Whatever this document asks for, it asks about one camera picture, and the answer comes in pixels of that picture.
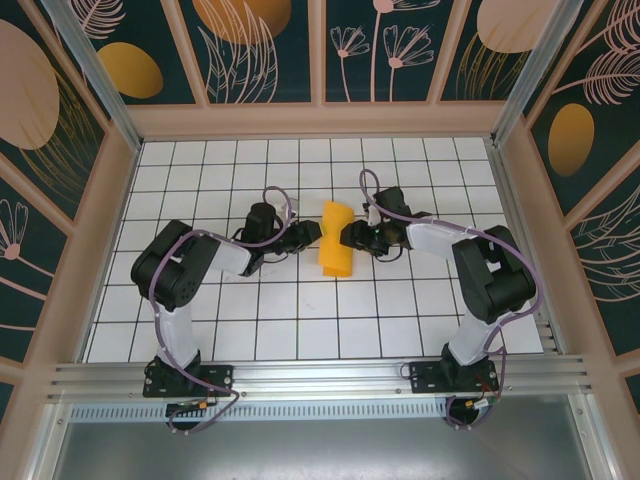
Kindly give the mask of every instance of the purple cable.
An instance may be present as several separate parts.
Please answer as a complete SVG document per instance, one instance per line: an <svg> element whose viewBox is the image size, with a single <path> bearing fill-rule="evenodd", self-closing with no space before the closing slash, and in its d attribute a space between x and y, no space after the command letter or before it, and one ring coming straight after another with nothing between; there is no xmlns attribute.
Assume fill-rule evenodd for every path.
<svg viewBox="0 0 640 480"><path fill-rule="evenodd" d="M486 240L489 240L490 242L493 242L493 243L495 243L497 245L500 245L502 248L507 250L514 257L516 257L518 260L520 260L520 262L522 262L522 264L531 273L531 276L533 277L533 281L536 284L536 290L538 292L538 296L536 298L536 301L527 310L524 310L522 312L513 313L512 315L509 315L509 316L503 318L502 320L500 320L496 324L494 329L491 331L491 333L489 334L489 337L487 337L487 341L484 344L484 351L486 353L500 353L500 352L502 352L502 371L500 372L500 386L499 386L498 395L497 395L498 398L499 398L502 395L502 387L504 385L505 366L506 366L506 361L507 361L507 350L506 350L506 348L504 346L502 346L496 352L489 352L488 349L491 346L491 342L493 342L493 339L496 337L496 335L498 335L498 332L500 332L502 327L504 327L508 323L511 323L511 322L513 322L515 320L518 320L520 318L526 317L527 315L530 315L531 313L535 312L538 308L540 308L540 305L542 304L542 301L544 299L544 290L542 288L542 279L540 278L540 275L536 271L535 267L531 264L531 262L524 255L522 255L522 253L520 253L517 248L509 245L508 243L504 242L503 240L500 240L499 238L494 237L493 235L489 235L488 233L485 233L485 232L483 232L481 230L476 230L475 228L463 227L463 226L457 225L455 223L447 222L446 220L441 220L439 218L434 218L434 217L422 217L422 218L406 217L404 215L398 215L397 213L394 213L394 212L392 212L390 210L382 208L381 206L379 206L376 203L376 201L367 192L367 186L366 186L366 183L365 183L365 178L366 178L367 173L369 175L371 175L371 177L374 179L374 181L376 183L376 185L375 185L376 192L380 191L380 180L378 179L378 176L375 174L375 172L373 170L369 170L368 168L365 168L360 172L360 176L359 176L359 179L358 179L359 183L360 183L360 190L362 190L362 193L364 194L365 198L367 199L367 202L369 202L369 204L372 207L374 207L375 209L377 209L379 212L384 213L385 215L387 215L390 218L395 218L395 219L401 220L403 222L426 223L426 224L432 224L432 225L440 225L440 226L449 228L451 230L455 230L457 232L470 233L472 235L477 235L478 237L482 237L482 238L484 238ZM449 397L447 399L447 403L446 403L446 406L445 406L445 420L452 427L463 426L463 427L467 427L467 429L471 430L471 426L470 425L465 425L462 422L459 422L458 420L453 418L451 416L451 414L449 413L450 410L451 410L451 404L453 403L453 401L455 399L456 399L455 395L452 396L452 397ZM478 421L476 421L474 423L474 426L477 427L477 426L482 425L486 421L486 419L489 417L489 414L490 414L490 412L492 410L493 410L493 408L490 408L489 411L480 420L478 420Z"/></svg>
<svg viewBox="0 0 640 480"><path fill-rule="evenodd" d="M167 358L169 359L169 362L171 362L171 365L173 365L173 368L175 368L178 372L180 372L180 374L182 374L184 377L191 380L193 383L200 385L202 387L205 387L209 391L226 393L228 395L233 395L235 397L224 408L222 408L218 413L216 413L211 419L196 425L190 430L178 430L177 428L175 428L175 426L173 425L173 420L175 419L176 415L180 413L178 410L176 410L169 417L169 426L171 427L174 434L180 432L182 435L189 435L190 433L198 433L210 427L216 422L216 420L218 420L218 418L224 415L224 413L227 410L229 410L238 401L238 399L240 398L240 394L237 391L232 390L230 388L218 387L216 385L212 385L210 383L204 382L199 378L191 375L189 372L187 372L184 368L182 368L178 364L175 357L171 354L171 352L167 348L167 344L165 343L164 338L162 337L162 331L160 329L160 307L158 306L158 303L156 302L156 299L155 299L155 291L156 291L156 285L158 284L158 279L160 278L160 274L162 273L162 270L164 270L164 268L167 266L167 263L169 263L169 260L171 259L173 254L176 253L176 251L184 244L184 242L186 242L188 239L195 237L197 235L208 235L221 242L234 243L235 245L238 245L244 248L265 247L277 241L280 237L282 237L282 235L284 235L285 230L289 228L289 225L291 225L291 221L293 220L293 208L291 205L291 198L289 198L289 195L287 195L287 193L284 190L282 190L280 187L267 187L262 192L262 199L265 202L267 201L266 195L267 195L267 191L269 190L275 190L277 192L280 192L284 196L285 201L287 203L286 219L280 231L276 235L274 235L272 238L260 243L242 243L242 242L232 242L231 240L229 240L226 237L223 237L222 235L218 235L217 233L213 233L213 232L208 232L206 230L192 230L189 233L180 237L178 241L169 249L169 251L162 258L162 260L160 260L160 263L158 264L158 268L156 268L156 271L154 272L153 277L151 277L151 284L149 285L149 302L151 303L151 308L153 308L153 312L154 312L154 327L156 331L156 337L158 338L158 344L160 345L161 350L167 356Z"/></svg>

